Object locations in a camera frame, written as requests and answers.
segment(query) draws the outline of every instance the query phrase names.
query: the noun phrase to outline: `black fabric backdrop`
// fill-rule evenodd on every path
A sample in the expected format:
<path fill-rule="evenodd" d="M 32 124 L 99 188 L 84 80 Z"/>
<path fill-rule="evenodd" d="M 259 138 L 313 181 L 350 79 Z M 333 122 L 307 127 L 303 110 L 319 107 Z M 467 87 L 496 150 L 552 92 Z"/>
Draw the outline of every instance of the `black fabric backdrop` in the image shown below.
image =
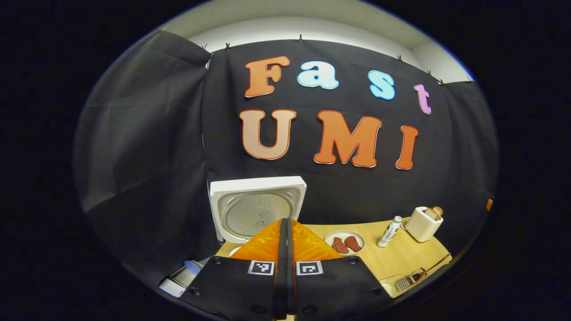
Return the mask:
<path fill-rule="evenodd" d="M 246 98 L 252 61 L 286 56 L 281 79 L 271 94 Z M 307 61 L 325 61 L 335 67 L 339 86 L 333 90 L 304 87 L 297 82 Z M 367 74 L 378 70 L 391 75 L 396 96 L 374 97 Z M 431 115 L 419 106 L 414 86 L 423 84 Z M 375 51 L 324 41 L 268 41 L 231 47 L 213 53 L 203 99 L 203 136 L 210 161 L 209 182 L 268 176 L 300 175 L 307 184 L 299 216 L 307 224 L 365 223 L 410 216 L 418 206 L 440 206 L 444 223 L 435 236 L 452 254 L 463 250 L 487 217 L 498 175 L 498 142 L 493 120 L 475 83 L 440 86 L 427 73 Z M 295 110 L 287 153 L 277 160 L 250 156 L 242 145 L 244 110 L 263 110 L 260 143 L 272 146 L 276 121 L 271 112 Z M 349 129 L 363 116 L 379 118 L 373 168 L 317 164 L 323 125 L 322 110 L 343 114 Z M 413 168 L 395 167 L 403 144 L 400 127 L 418 129 Z"/>
<path fill-rule="evenodd" d="M 281 67 L 275 91 L 246 98 L 245 65 L 281 55 L 290 65 Z M 217 250 L 207 177 L 212 182 L 300 175 L 307 183 L 301 223 L 374 222 L 409 216 L 417 206 L 440 206 L 445 222 L 436 237 L 453 255 L 477 235 L 497 181 L 498 143 L 475 83 L 440 86 L 392 57 L 322 41 L 231 47 L 214 52 L 207 70 L 209 58 L 182 37 L 151 33 L 101 77 L 79 121 L 74 176 L 83 210 L 123 266 L 145 283 L 156 286 L 185 259 Z M 332 64 L 339 86 L 298 84 L 306 61 Z M 393 100 L 371 94 L 371 70 L 395 80 Z M 430 93 L 431 115 L 420 109 L 413 89 L 419 83 Z M 266 146 L 275 142 L 271 112 L 296 111 L 285 156 L 272 161 L 246 153 L 238 114 L 248 109 L 266 112 L 260 133 Z M 321 143 L 321 110 L 340 111 L 351 131 L 363 116 L 382 121 L 374 168 L 313 161 Z M 395 167 L 403 125 L 419 131 L 408 171 Z"/>

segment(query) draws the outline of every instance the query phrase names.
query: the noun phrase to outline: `bottle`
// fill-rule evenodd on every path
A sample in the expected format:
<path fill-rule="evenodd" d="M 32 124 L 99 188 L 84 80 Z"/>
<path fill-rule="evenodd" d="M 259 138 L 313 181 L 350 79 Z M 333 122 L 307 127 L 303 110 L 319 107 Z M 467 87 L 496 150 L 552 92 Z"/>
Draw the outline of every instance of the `bottle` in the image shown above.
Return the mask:
<path fill-rule="evenodd" d="M 387 229 L 385 230 L 383 236 L 381 236 L 379 241 L 377 241 L 377 246 L 386 247 L 387 245 L 389 245 L 389 242 L 392 240 L 393 237 L 395 237 L 396 231 L 399 230 L 400 221 L 402 220 L 403 220 L 402 217 L 395 216 L 391 224 L 387 226 Z"/>

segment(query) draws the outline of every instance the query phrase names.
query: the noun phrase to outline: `light blue letter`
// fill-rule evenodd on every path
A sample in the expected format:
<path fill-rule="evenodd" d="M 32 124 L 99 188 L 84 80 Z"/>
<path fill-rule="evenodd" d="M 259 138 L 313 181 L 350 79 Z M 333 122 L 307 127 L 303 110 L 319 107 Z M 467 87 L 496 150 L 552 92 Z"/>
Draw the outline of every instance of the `light blue letter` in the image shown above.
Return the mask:
<path fill-rule="evenodd" d="M 389 74 L 380 71 L 369 71 L 369 80 L 373 83 L 369 88 L 373 96 L 390 101 L 395 97 L 395 81 Z"/>
<path fill-rule="evenodd" d="M 321 86 L 324 89 L 335 89 L 339 82 L 335 80 L 335 67 L 323 61 L 308 61 L 301 64 L 302 71 L 297 75 L 297 82 L 305 87 Z"/>

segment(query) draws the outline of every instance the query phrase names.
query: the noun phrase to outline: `table surface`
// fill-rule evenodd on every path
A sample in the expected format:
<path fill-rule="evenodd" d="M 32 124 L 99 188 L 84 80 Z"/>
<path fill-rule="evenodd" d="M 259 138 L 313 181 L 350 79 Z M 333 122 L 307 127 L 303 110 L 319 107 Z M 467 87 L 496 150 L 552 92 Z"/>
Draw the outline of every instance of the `table surface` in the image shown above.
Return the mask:
<path fill-rule="evenodd" d="M 403 218 L 402 225 L 405 228 L 409 218 L 410 217 Z M 383 283 L 383 279 L 392 277 L 389 280 L 391 280 L 390 283 L 394 284 L 394 279 L 398 279 L 395 275 L 402 274 L 402 277 L 404 277 L 421 267 L 428 269 L 448 254 L 448 250 L 434 236 L 428 241 L 420 243 L 402 228 L 397 231 L 395 237 L 387 247 L 378 247 L 377 240 L 379 240 L 383 231 L 391 222 L 392 220 L 385 220 L 362 224 L 304 224 L 304 226 L 323 239 L 327 234 L 336 230 L 350 230 L 359 233 L 365 239 L 365 247 L 355 255 L 362 258 L 363 262 L 381 283 Z M 242 244 L 225 242 L 216 255 L 229 257 L 230 252 L 241 245 Z M 451 260 L 452 256 L 450 255 L 438 266 L 430 270 L 428 275 L 430 276 L 430 274 L 434 273 L 441 266 L 448 264 Z M 410 290 L 412 287 L 414 287 L 414 285 L 404 291 L 394 291 L 393 293 L 387 289 L 387 292 L 389 292 L 392 297 L 396 297 Z"/>

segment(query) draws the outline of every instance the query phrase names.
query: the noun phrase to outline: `white plate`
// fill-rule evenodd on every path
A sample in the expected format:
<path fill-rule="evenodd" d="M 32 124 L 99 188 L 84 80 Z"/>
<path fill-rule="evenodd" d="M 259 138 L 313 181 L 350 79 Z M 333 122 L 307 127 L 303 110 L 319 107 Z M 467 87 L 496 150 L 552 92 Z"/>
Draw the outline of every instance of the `white plate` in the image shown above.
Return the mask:
<path fill-rule="evenodd" d="M 239 246 L 239 247 L 233 249 L 232 251 L 230 251 L 229 257 L 231 258 L 231 257 L 232 257 L 232 254 L 236 253 L 236 251 L 239 250 L 240 248 L 241 248 L 241 246 Z"/>
<path fill-rule="evenodd" d="M 348 238 L 349 236 L 354 236 L 357 239 L 357 244 L 359 244 L 359 246 L 361 247 L 361 251 L 365 248 L 365 239 L 359 233 L 355 233 L 353 231 L 347 231 L 347 230 L 333 231 L 327 234 L 324 240 L 329 246 L 333 245 L 333 238 L 340 238 L 343 244 L 345 244 L 345 239 Z M 347 254 L 339 253 L 339 254 L 341 254 L 342 256 L 351 256 L 360 252 L 360 251 L 353 252 L 353 250 L 351 250 L 350 248 L 348 249 L 349 253 Z"/>

